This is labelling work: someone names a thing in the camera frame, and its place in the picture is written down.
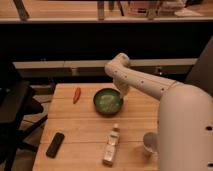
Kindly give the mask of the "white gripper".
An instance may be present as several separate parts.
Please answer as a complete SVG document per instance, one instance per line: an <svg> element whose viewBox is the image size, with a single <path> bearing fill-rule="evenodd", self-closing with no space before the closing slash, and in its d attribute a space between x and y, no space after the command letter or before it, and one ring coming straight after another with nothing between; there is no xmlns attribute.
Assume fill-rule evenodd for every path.
<svg viewBox="0 0 213 171"><path fill-rule="evenodd" d="M130 87L128 84L119 81L119 80L115 80L114 81L115 86L117 87L117 89L120 92L120 95L123 95L124 97L128 94Z"/></svg>

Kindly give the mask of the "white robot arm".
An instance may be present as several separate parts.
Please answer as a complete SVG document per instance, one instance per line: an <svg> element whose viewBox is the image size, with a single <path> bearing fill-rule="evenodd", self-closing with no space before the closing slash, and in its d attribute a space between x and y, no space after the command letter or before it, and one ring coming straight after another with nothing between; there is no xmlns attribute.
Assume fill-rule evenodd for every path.
<svg viewBox="0 0 213 171"><path fill-rule="evenodd" d="M194 85L132 70L124 53L105 64L105 73L123 95L132 86L159 101L159 171L213 171L211 95Z"/></svg>

